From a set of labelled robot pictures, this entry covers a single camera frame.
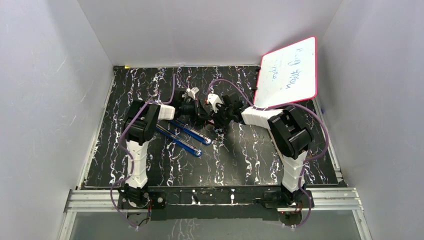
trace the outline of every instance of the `white wall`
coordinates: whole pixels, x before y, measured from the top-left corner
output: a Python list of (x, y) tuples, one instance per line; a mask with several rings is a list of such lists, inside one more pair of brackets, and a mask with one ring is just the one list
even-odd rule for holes
[(341, 0), (78, 0), (113, 65), (258, 64), (316, 35)]
[(318, 97), (373, 239), (423, 239), (424, 1), (345, 0), (318, 51)]
[(76, 0), (0, 2), (0, 238), (56, 239), (112, 80)]

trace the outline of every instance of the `wire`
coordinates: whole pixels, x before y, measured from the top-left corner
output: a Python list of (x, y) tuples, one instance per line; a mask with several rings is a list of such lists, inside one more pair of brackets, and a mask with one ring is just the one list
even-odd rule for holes
[(137, 207), (138, 209), (144, 209), (148, 204), (149, 204), (149, 202), (150, 202), (150, 198), (149, 197), (147, 197), (147, 202), (146, 202), (146, 204), (144, 205), (144, 206), (141, 206), (141, 207)]
[(295, 212), (295, 213), (300, 213), (302, 211), (302, 209), (304, 208), (304, 203), (302, 201), (300, 201), (300, 208), (299, 211)]
[[(176, 74), (174, 73), (172, 75), (172, 93), (171, 93), (171, 97), (169, 98), (169, 101), (166, 102), (162, 102), (161, 104), (170, 104), (172, 99), (174, 98), (174, 92), (175, 92), (175, 76)], [(144, 103), (144, 105), (140, 108), (140, 110), (137, 112), (137, 114), (134, 116), (134, 118), (131, 120), (131, 122), (128, 124), (128, 126), (125, 128), (125, 130), (122, 132), (122, 134), (119, 137), (119, 141), (118, 141), (118, 146), (131, 158), (131, 160), (134, 159), (133, 155), (131, 154), (130, 151), (127, 150), (126, 147), (124, 147), (122, 145), (122, 141), (125, 138), (125, 135), (127, 134), (128, 130), (130, 130), (131, 126), (134, 124), (134, 122), (137, 120), (137, 118), (142, 114), (143, 110), (147, 107), (148, 104), (150, 103), (155, 103), (156, 101), (153, 100), (148, 100)], [(114, 200), (114, 187), (117, 186), (118, 184), (127, 181), (128, 179), (130, 179), (131, 175), (133, 174), (133, 170), (134, 170), (134, 161), (131, 161), (131, 171), (129, 171), (129, 174), (127, 177), (119, 179), (117, 181), (115, 181), (112, 184), (112, 187), (110, 187), (110, 200), (112, 201), (113, 207), (115, 208), (115, 210), (123, 217), (123, 219), (125, 219), (129, 225), (135, 229), (138, 230), (139, 226), (136, 225), (135, 223), (133, 223), (132, 221), (130, 221), (119, 209), (119, 207), (117, 206), (117, 204), (115, 203)]]
[(140, 227), (140, 225), (141, 225), (144, 221), (146, 221), (146, 220), (148, 220), (148, 219), (150, 219), (150, 217), (147, 217), (147, 218), (145, 218), (145, 219), (141, 220), (141, 222), (138, 224), (138, 226), (137, 226), (137, 227)]
[(328, 150), (328, 148), (329, 148), (329, 133), (328, 133), (328, 131), (327, 131), (327, 128), (326, 128), (326, 126), (324, 125), (324, 123), (323, 123), (323, 121), (312, 111), (312, 110), (310, 110), (309, 108), (307, 108), (307, 107), (305, 107), (305, 106), (302, 106), (302, 105), (300, 105), (300, 104), (297, 104), (297, 103), (283, 103), (283, 104), (280, 104), (280, 105), (276, 105), (276, 106), (273, 106), (273, 107), (265, 107), (265, 108), (261, 108), (261, 107), (257, 107), (257, 106), (255, 106), (251, 101), (249, 101), (249, 99), (248, 99), (248, 97), (234, 84), (234, 83), (232, 83), (231, 81), (229, 81), (229, 80), (226, 80), (226, 79), (216, 79), (216, 80), (213, 80), (210, 84), (209, 84), (209, 87), (208, 87), (208, 89), (207, 89), (207, 94), (209, 94), (209, 92), (211, 91), (211, 88), (212, 88), (212, 85), (214, 84), (214, 83), (216, 83), (216, 82), (220, 82), (220, 81), (223, 81), (223, 82), (227, 82), (227, 83), (229, 83), (229, 84), (231, 84), (233, 87), (235, 87), (237, 90), (238, 90), (238, 92), (243, 96), (243, 98), (246, 100), (246, 102), (250, 105), (250, 106), (252, 106), (253, 108), (255, 108), (255, 109), (257, 109), (257, 110), (262, 110), (262, 111), (267, 111), (267, 110), (271, 110), (271, 109), (278, 109), (278, 108), (282, 108), (282, 107), (286, 107), (286, 106), (295, 106), (295, 107), (297, 107), (297, 108), (300, 108), (300, 109), (303, 109), (303, 110), (305, 110), (307, 113), (309, 113), (310, 115), (312, 115), (312, 117), (314, 117), (317, 121), (318, 121), (318, 123), (319, 123), (319, 125), (321, 126), (321, 128), (322, 128), (322, 131), (324, 132), (324, 137), (325, 137), (325, 144), (324, 144), (324, 149), (322, 150), (322, 152), (320, 153), (320, 154), (318, 154), (318, 155), (315, 155), (315, 156), (313, 156), (313, 157), (309, 157), (309, 158), (307, 158), (307, 159), (305, 159), (304, 161), (303, 161), (303, 167), (302, 167), (302, 170), (301, 170), (301, 172), (300, 172), (300, 177), (299, 177), (299, 181), (298, 181), (298, 183), (297, 183), (297, 186), (299, 187), (299, 189), (300, 189), (300, 191), (303, 193), (303, 194), (305, 194), (306, 195), (306, 197), (307, 197), (307, 201), (308, 201), (308, 203), (309, 203), (309, 209), (308, 209), (308, 211), (307, 211), (307, 215), (306, 215), (306, 217), (305, 217), (305, 219), (301, 222), (301, 223), (299, 223), (299, 224), (297, 224), (297, 225), (292, 225), (292, 227), (295, 227), (295, 228), (297, 228), (297, 227), (300, 227), (300, 226), (302, 226), (303, 224), (305, 224), (305, 222), (308, 220), (308, 218), (309, 218), (309, 216), (311, 215), (311, 210), (312, 210), (312, 202), (311, 202), (311, 197), (309, 196), (309, 194), (302, 188), (302, 177), (303, 177), (303, 175), (304, 175), (304, 173), (305, 173), (305, 163), (307, 163), (307, 162), (309, 162), (309, 161), (313, 161), (313, 160), (316, 160), (316, 159), (319, 159), (319, 158), (321, 158), (321, 157), (323, 157), (325, 154), (326, 154), (326, 152), (327, 152), (327, 150)]

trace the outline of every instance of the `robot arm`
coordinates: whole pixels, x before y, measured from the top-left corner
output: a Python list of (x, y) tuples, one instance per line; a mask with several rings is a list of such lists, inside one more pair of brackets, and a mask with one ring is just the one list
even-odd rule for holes
[[(176, 120), (181, 115), (189, 115), (195, 120), (210, 120), (209, 115), (196, 97), (198, 91), (197, 87), (187, 88), (186, 90), (176, 89), (169, 105), (156, 103), (147, 105), (125, 134), (126, 148), (133, 159), (128, 157), (129, 179), (125, 181), (123, 192), (119, 190), (119, 193), (133, 207), (144, 206), (146, 203), (145, 191), (142, 189), (148, 182), (146, 174), (147, 148), (156, 131), (158, 121)], [(144, 104), (144, 101), (134, 100), (132, 102), (122, 126), (122, 132)]]
[(313, 140), (313, 134), (299, 110), (294, 106), (266, 111), (246, 107), (235, 91), (222, 96), (222, 99), (216, 94), (209, 94), (206, 103), (212, 108), (210, 115), (216, 128), (225, 128), (232, 120), (268, 129), (284, 166), (281, 198), (287, 205), (298, 201), (302, 196), (299, 178), (300, 185), (304, 186), (305, 179), (300, 174)]

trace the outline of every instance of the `glass panel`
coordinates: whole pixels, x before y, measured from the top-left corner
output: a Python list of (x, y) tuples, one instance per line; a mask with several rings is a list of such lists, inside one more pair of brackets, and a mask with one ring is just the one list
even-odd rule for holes
[(116, 212), (79, 212), (70, 239), (361, 239), (351, 210), (313, 211), (295, 231), (281, 227), (279, 221), (240, 218), (150, 221), (139, 231), (128, 226)]

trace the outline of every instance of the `black marble surface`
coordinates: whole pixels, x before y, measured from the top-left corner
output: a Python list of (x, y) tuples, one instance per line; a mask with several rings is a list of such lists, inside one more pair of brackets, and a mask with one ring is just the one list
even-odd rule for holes
[[(110, 187), (114, 181), (127, 174), (127, 157), (118, 148), (118, 139), (124, 117), (133, 99), (167, 101), (171, 96), (172, 75), (177, 73), (188, 87), (198, 87), (200, 99), (205, 99), (209, 83), (218, 78), (233, 81), (252, 100), (250, 86), (256, 85), (257, 66), (218, 67), (166, 67), (166, 68), (115, 68), (111, 94), (95, 146), (91, 165), (83, 188)], [(232, 87), (219, 82), (213, 87), (218, 95)], [(314, 110), (311, 100), (301, 102)], [(314, 134), (309, 156), (321, 152), (324, 137), (319, 123), (304, 114)], [(194, 122), (184, 117), (182, 121), (194, 127)], [(212, 139), (205, 146), (189, 135), (163, 121), (164, 127), (184, 138), (203, 151), (195, 157), (156, 132), (147, 152), (147, 176), (150, 186), (238, 186), (279, 185), (283, 166), (268, 131), (261, 127), (232, 122), (227, 132), (218, 132), (211, 125), (195, 126)], [(305, 180), (308, 184), (337, 184), (337, 178), (327, 153), (326, 156), (307, 163)]]

